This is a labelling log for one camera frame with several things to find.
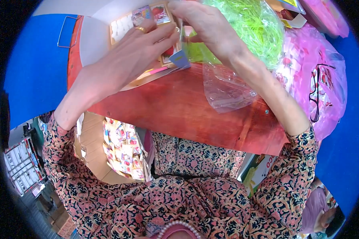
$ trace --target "green shredded paper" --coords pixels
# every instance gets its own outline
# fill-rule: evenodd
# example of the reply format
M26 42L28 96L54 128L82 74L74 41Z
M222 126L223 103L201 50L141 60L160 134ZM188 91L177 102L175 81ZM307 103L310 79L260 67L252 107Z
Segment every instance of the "green shredded paper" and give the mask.
M262 60L268 69L276 68L281 58L284 28L266 2L205 0L205 4L217 7L222 12L249 50ZM189 43L188 50L190 62L221 64L203 43Z

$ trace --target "gold ring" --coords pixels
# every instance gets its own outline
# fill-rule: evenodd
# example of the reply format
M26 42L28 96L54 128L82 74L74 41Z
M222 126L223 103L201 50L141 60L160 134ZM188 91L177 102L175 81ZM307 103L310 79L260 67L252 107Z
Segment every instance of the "gold ring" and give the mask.
M148 32L145 28L140 27L140 26L137 26L136 29L142 31L144 34L146 34Z

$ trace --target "plastic bag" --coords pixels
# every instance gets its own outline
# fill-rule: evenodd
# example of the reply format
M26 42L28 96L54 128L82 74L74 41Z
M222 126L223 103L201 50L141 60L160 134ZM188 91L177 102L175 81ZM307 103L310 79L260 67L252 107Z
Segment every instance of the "plastic bag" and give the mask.
M222 12L249 50L262 60L268 69L276 68L282 56L284 28L266 2L206 0L204 3L217 7ZM203 43L190 43L188 47L190 61L204 63L205 96L218 113L240 109L256 100L257 94L244 80L222 66Z
M299 0L306 11L307 22L332 38L348 37L346 20L330 0Z
M284 58L273 74L312 121L317 141L329 136L344 115L345 71L343 56L316 28L306 24L286 30Z

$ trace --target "patterned sleeve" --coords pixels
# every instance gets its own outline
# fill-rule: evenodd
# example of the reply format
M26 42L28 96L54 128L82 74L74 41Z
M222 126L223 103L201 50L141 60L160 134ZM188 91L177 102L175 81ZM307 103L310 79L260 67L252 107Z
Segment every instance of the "patterned sleeve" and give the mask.
M109 185L99 181L74 156L74 131L58 126L52 115L44 138L43 159L48 179L56 188L81 237L91 238L104 226L109 195L121 194L134 186Z
M280 223L295 235L315 176L318 148L311 125L302 134L287 137L290 143L284 145L253 199L272 218L270 225Z

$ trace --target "metal handle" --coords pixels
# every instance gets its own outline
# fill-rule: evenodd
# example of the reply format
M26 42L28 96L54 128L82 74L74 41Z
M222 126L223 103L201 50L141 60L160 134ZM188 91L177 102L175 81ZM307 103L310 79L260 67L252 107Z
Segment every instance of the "metal handle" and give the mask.
M81 18L80 24L78 25L78 29L77 29L77 34L76 34L75 43L74 43L73 45L70 45L70 46L59 45L60 38L61 38L61 32L62 32L62 29L64 28L64 24L65 24L65 21L67 20L67 18L73 18L73 19L75 19L76 21ZM66 16L66 17L64 18L64 22L62 23L61 30L60 30L60 35L58 36L58 41L57 41L57 46L58 46L58 47L71 48L71 47L73 47L73 46L76 45L76 43L77 43L77 37L78 37L78 32L80 31L80 26L81 26L82 21L83 21L83 16L80 16L80 17L78 17L78 18Z

